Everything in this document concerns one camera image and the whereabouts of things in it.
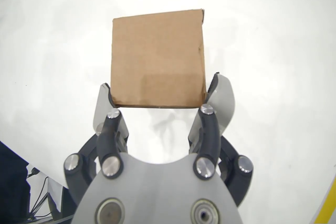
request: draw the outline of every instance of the yellow stripe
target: yellow stripe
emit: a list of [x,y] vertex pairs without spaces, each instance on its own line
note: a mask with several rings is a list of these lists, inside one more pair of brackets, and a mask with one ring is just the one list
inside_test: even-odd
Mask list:
[[328,223],[335,208],[336,208],[336,179],[334,179],[334,182],[330,188],[328,196],[326,197],[324,204],[318,216],[316,217],[314,223],[318,223],[318,224]]

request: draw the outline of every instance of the metal bolt head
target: metal bolt head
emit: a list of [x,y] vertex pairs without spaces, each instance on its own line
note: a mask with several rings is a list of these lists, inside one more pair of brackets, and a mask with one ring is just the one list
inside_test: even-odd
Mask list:
[[238,167],[244,173],[250,173],[253,170],[253,163],[246,156],[239,156]]
[[125,218],[125,208],[120,200],[110,198],[98,206],[96,215],[98,224],[121,224]]
[[115,175],[120,168],[120,160],[117,157],[108,157],[102,164],[102,171],[105,176],[111,177]]
[[79,161],[79,156],[77,154],[72,154],[66,158],[64,161],[64,169],[65,170],[73,170],[77,167]]
[[218,209],[210,200],[200,199],[192,206],[191,221],[192,224],[219,224]]
[[215,111],[211,105],[203,104],[201,105],[201,112],[203,112],[204,114],[210,115],[210,114],[213,114]]
[[114,107],[108,112],[107,117],[110,119],[113,119],[113,118],[117,118],[119,114],[120,114],[120,111]]
[[200,157],[196,161],[196,170],[202,177],[210,178],[215,174],[215,166],[208,158]]

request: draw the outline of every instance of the brown cardboard box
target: brown cardboard box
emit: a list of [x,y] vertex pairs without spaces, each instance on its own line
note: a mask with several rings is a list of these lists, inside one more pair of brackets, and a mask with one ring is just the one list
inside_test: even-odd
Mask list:
[[111,95],[119,106],[202,105],[204,10],[113,20]]

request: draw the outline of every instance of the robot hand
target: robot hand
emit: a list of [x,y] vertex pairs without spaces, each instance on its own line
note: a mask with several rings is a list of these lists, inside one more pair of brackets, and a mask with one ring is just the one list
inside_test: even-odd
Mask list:
[[[64,163],[77,204],[72,223],[242,223],[253,164],[221,136],[234,112],[227,78],[216,73],[188,136],[189,154],[169,164],[148,164],[127,153],[128,130],[107,84],[101,85],[94,135]],[[101,171],[96,174],[98,157]],[[217,163],[221,175],[215,171]]]

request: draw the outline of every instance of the dark fabric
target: dark fabric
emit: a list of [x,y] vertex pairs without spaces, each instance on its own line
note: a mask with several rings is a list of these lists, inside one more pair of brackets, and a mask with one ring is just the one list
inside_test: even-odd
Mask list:
[[0,142],[0,222],[25,220],[30,202],[28,162]]

